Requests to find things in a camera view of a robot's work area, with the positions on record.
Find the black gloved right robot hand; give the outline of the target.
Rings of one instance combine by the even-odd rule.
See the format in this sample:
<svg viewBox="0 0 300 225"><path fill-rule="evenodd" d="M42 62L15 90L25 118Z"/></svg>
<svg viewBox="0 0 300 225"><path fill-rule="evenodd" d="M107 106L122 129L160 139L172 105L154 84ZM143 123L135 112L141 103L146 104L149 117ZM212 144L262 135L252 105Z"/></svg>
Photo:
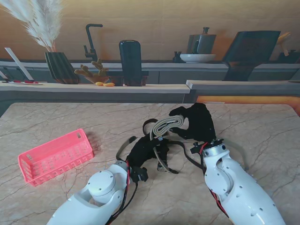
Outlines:
<svg viewBox="0 0 300 225"><path fill-rule="evenodd" d="M191 107L183 106L173 109L169 116L181 115L188 119L187 129L178 127L171 128L170 131L183 139L194 139L199 142L211 142L216 139L216 133L211 114L203 103L194 103Z"/></svg>

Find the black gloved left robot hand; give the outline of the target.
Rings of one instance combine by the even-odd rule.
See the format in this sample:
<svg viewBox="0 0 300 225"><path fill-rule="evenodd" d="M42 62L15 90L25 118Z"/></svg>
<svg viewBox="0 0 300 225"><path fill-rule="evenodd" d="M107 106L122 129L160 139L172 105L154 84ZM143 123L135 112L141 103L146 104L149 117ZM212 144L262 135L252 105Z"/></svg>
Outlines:
<svg viewBox="0 0 300 225"><path fill-rule="evenodd" d="M131 167L141 167L145 161L157 158L154 152L154 148L156 148L159 158L166 164L168 143L169 140L164 138L161 141L157 138L150 140L150 134L147 134L134 145L126 160Z"/></svg>

